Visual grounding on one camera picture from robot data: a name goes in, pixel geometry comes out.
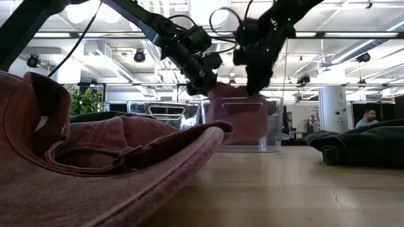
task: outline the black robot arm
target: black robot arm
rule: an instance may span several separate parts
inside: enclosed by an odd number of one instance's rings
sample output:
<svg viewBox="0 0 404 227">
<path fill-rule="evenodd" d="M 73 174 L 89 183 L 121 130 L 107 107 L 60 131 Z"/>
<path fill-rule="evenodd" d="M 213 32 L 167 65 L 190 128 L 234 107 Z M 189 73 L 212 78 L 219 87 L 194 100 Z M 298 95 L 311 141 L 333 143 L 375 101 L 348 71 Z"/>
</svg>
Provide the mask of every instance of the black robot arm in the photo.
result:
<svg viewBox="0 0 404 227">
<path fill-rule="evenodd" d="M 244 18 L 235 32 L 240 49 L 234 51 L 236 66 L 246 65 L 247 90 L 256 95 L 267 87 L 273 65 L 287 38 L 295 38 L 294 25 L 323 0 L 278 0 L 258 19 Z"/>
<path fill-rule="evenodd" d="M 60 13 L 69 4 L 88 0 L 24 0 L 0 28 L 0 70 L 10 65 L 39 31 L 46 20 Z M 202 53 L 211 45 L 211 37 L 201 26 L 184 29 L 162 15 L 151 13 L 136 0 L 101 0 L 139 27 L 146 38 L 162 49 L 162 59 L 168 57 L 191 82 L 190 95 L 207 93 L 216 86 L 213 69 L 220 67 L 218 53 Z M 278 0 L 258 20 L 245 18 L 235 35 L 240 49 L 234 52 L 234 64 L 246 65 L 247 90 L 255 95 L 267 87 L 272 67 L 286 38 L 294 38 L 293 25 L 323 0 Z"/>
<path fill-rule="evenodd" d="M 5 40 L 0 43 L 0 70 L 8 71 L 29 41 L 46 20 L 60 13 L 69 4 L 87 0 L 25 0 L 0 28 Z M 162 15 L 151 13 L 133 0 L 101 0 L 139 27 L 146 38 L 162 49 L 162 59 L 168 57 L 191 82 L 190 95 L 206 95 L 215 85 L 220 67 L 220 55 L 202 55 L 211 46 L 211 37 L 201 26 L 183 29 Z"/>
</svg>

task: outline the potted plant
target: potted plant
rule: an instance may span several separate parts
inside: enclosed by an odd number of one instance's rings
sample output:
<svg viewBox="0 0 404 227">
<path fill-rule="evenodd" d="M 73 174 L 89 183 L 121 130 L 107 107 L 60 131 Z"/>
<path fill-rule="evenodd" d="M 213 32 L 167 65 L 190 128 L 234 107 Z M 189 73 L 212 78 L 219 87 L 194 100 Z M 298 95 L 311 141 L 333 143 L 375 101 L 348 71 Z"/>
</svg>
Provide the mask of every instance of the potted plant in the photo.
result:
<svg viewBox="0 0 404 227">
<path fill-rule="evenodd" d="M 67 87 L 71 96 L 70 115 L 104 112 L 106 102 L 102 101 L 102 93 L 100 90 L 89 88 L 84 94 L 80 94 L 78 88 L 71 84 Z"/>
</svg>

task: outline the table surface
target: table surface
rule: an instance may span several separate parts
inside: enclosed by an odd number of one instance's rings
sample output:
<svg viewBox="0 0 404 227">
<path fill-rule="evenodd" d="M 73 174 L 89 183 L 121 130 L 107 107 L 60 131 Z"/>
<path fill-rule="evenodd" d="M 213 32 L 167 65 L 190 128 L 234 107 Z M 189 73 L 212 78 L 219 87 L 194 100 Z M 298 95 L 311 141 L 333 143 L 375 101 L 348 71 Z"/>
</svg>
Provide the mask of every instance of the table surface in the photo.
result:
<svg viewBox="0 0 404 227">
<path fill-rule="evenodd" d="M 310 147 L 217 153 L 142 225 L 404 226 L 404 171 L 327 166 Z"/>
</svg>

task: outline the man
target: man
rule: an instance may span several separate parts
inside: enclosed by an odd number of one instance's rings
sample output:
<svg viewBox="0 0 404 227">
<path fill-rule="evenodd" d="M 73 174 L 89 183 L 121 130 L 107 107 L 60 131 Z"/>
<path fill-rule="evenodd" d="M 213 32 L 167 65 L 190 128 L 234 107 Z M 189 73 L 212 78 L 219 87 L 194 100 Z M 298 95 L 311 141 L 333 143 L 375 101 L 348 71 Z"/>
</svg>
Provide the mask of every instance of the man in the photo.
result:
<svg viewBox="0 0 404 227">
<path fill-rule="evenodd" d="M 368 126 L 371 124 L 379 123 L 375 119 L 376 119 L 376 112 L 374 110 L 366 110 L 366 112 L 364 114 L 364 118 L 362 118 L 358 122 L 358 124 L 356 124 L 355 128 L 357 129 L 359 127 L 364 127 L 364 126 Z"/>
</svg>

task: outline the transparent bin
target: transparent bin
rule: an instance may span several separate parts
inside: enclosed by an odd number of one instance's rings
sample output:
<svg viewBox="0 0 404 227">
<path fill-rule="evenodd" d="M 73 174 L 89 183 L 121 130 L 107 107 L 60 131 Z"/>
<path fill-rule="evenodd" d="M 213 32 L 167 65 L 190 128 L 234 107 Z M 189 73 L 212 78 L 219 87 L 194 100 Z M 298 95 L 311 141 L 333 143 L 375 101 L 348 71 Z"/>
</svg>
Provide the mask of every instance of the transparent bin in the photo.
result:
<svg viewBox="0 0 404 227">
<path fill-rule="evenodd" d="M 152 116 L 183 130 L 199 123 L 200 105 L 197 103 L 129 101 L 128 112 Z"/>
<path fill-rule="evenodd" d="M 280 97 L 215 98 L 201 102 L 202 123 L 220 120 L 234 128 L 223 151 L 279 151 L 282 112 Z"/>
</svg>

